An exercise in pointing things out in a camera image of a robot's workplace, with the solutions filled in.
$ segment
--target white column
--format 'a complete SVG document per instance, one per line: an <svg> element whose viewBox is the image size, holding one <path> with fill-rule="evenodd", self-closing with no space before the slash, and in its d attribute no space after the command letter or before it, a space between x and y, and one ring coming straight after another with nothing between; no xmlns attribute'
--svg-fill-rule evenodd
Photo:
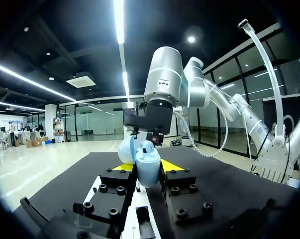
<svg viewBox="0 0 300 239"><path fill-rule="evenodd" d="M45 106L45 129L48 140L54 137L54 130L52 128L53 119L56 117L57 106L50 104Z"/></svg>

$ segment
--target white cable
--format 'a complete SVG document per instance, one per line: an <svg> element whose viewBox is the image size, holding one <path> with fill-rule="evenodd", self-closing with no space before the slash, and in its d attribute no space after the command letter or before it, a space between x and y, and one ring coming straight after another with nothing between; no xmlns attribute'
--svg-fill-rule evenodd
<svg viewBox="0 0 300 239"><path fill-rule="evenodd" d="M290 116L290 115L285 115L285 116L284 116L284 121L285 121L286 119L290 119L291 124L292 124L292 126L293 126L293 130L294 130L294 128L295 128L295 122L294 122L294 119L292 118L292 116Z"/></svg>
<svg viewBox="0 0 300 239"><path fill-rule="evenodd" d="M249 142L249 137L248 137L248 130L247 130L247 123L246 123L245 113L244 113L244 111L242 111L242 113L243 113L242 117L243 117L244 127L245 127L245 130L246 130L247 143L248 143L250 166L251 166L251 168L253 168L253 159L251 158L250 142Z"/></svg>
<svg viewBox="0 0 300 239"><path fill-rule="evenodd" d="M220 106L219 106L215 101L213 101L212 99L211 99L210 101L213 102L213 103L217 106L217 108L219 109L219 111L220 111L221 114L223 115L223 117L224 117L224 122L225 122L225 127L226 127L224 142L223 142L222 146L220 147L220 149L219 149L216 153L213 153L213 154L204 154L204 153L202 153L202 152L199 151L199 149L196 147L195 142L194 142L194 140L193 140L193 138L192 138L191 131L190 131L190 129L189 129L188 124L186 123L186 120L184 119L184 117L183 117L179 112L173 111L173 114L175 114L176 116L178 116L179 118L181 118L181 120L183 121L184 128L185 128L185 130L186 130L186 132L187 132L187 134L188 134L188 136L189 136L189 139L190 139L190 141L191 141L191 143L192 143L193 148L194 148L199 154L201 154L201 155L203 155L203 156L205 156L205 157L215 157L216 155L218 155L218 154L223 150L223 148L225 147L225 144L226 144L226 141L227 141L227 137L228 137L228 124L227 124L226 116L225 116L223 110L220 108Z"/></svg>

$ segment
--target white floor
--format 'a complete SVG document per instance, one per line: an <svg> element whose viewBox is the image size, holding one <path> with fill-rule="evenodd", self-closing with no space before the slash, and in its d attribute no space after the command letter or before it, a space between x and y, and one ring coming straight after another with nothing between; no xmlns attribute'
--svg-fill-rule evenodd
<svg viewBox="0 0 300 239"><path fill-rule="evenodd" d="M165 139L163 147L168 147L172 139ZM64 142L31 148L21 145L0 150L0 199L8 210L14 211L22 197L30 198L90 152L117 152L120 143L121 140ZM201 144L198 148L206 154L217 151ZM225 151L216 158L240 169L250 170L249 158Z"/></svg>

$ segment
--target black table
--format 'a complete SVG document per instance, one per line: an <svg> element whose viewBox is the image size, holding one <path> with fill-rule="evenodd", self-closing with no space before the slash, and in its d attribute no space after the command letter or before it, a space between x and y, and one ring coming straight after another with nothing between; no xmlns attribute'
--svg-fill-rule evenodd
<svg viewBox="0 0 300 239"><path fill-rule="evenodd" d="M206 200L213 203L214 219L235 218L248 208L263 207L269 198L276 200L277 205L286 205L296 191L217 159L201 156L185 146L158 151L161 158L181 168L189 168L196 175L198 189ZM121 164L115 152L90 153L40 189L30 198L30 202L48 219L62 215L62 209L71 210L74 202L81 203L85 199L96 177L106 168ZM161 237L173 238L173 232L178 229L173 224L169 225L160 185L147 189L147 194ZM21 206L14 214L30 232L39 232L39 227ZM186 232L181 230L175 233L182 235Z"/></svg>

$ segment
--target white tube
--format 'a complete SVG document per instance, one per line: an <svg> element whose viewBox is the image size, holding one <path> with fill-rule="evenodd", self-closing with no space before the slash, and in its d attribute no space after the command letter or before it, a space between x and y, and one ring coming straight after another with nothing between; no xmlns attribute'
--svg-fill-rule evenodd
<svg viewBox="0 0 300 239"><path fill-rule="evenodd" d="M255 34L255 31L252 28L252 26L249 23L247 23L243 26L243 29L251 37L251 39L254 41L261 57L263 58L265 66L267 68L269 78L270 78L271 84L273 86L273 91L274 91L274 96L275 96L275 103L276 103L276 112L277 112L277 135L276 136L285 137L283 135L283 132L284 132L284 130L283 130L283 124L284 124L283 104L282 104L279 85L278 85L278 81L277 81L277 78L276 78L276 75L275 75L275 72L274 72L274 68L271 64L271 61L270 61L263 45L261 44L261 42L259 41L257 35Z"/></svg>
<svg viewBox="0 0 300 239"><path fill-rule="evenodd" d="M294 122L294 119L293 119L290 115L284 116L284 121L285 121L286 119L290 119L291 124L292 124L292 126L293 126L293 130L294 130L294 128L295 128L295 122Z"/></svg>
<svg viewBox="0 0 300 239"><path fill-rule="evenodd" d="M227 137L228 137L228 124L227 124L227 119L226 119L226 116L223 112L223 110L221 109L221 107L215 102L213 101L212 99L210 100L211 102L213 102L218 108L219 108L219 111L221 112L221 114L223 115L223 118L224 118L224 122L225 122L225 127L226 127L226 131L225 131L225 139L224 139L224 142L222 144L222 146L220 147L220 149L216 152L216 153L213 153L213 154L204 154L202 152L199 151L199 149L196 147L195 145L195 142L192 138L192 135L191 135L191 131L189 129L189 126L186 122L186 120L184 119L184 117L177 111L173 111L173 114L175 114L176 116L178 116L179 118L181 118L181 120L183 121L183 124L184 124L184 128L189 136L189 139L192 143L192 146L193 148L201 155L205 156L205 157L215 157L216 155L218 155L222 150L223 148L225 147L225 144L226 144L226 141L227 141Z"/></svg>

